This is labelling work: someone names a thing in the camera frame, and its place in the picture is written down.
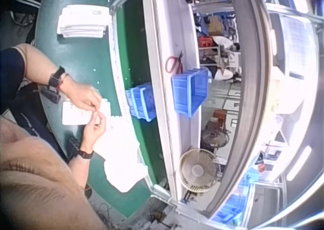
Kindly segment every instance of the white fan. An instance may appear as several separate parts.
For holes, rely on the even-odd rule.
[[[208,150],[192,148],[182,155],[179,174],[182,185],[195,193],[207,192],[218,180],[220,164]]]

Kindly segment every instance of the black sleeve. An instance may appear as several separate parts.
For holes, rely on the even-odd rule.
[[[25,74],[25,62],[22,55],[15,48],[0,52],[0,106],[1,113],[17,94],[18,88]]]

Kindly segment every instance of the scissors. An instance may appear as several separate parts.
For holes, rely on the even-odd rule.
[[[170,56],[166,61],[166,72],[171,74],[176,69],[176,74],[182,74],[183,73],[183,65],[181,63],[182,57],[183,57],[182,51],[181,51],[179,57]],[[173,60],[173,64],[171,66],[171,69],[168,69],[170,60]]]

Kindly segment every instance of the hand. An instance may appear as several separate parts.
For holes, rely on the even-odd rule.
[[[100,118],[100,123],[96,125],[97,116]],[[83,131],[83,139],[81,150],[90,154],[92,153],[93,146],[100,136],[106,131],[106,117],[99,111],[92,112],[89,123],[85,126]]]
[[[92,86],[77,83],[70,76],[67,76],[64,78],[60,90],[78,108],[99,110],[102,97]]]

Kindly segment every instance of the white shirt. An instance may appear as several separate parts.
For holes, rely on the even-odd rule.
[[[218,45],[223,45],[226,49],[233,44],[233,41],[224,36],[213,36],[213,39]]]

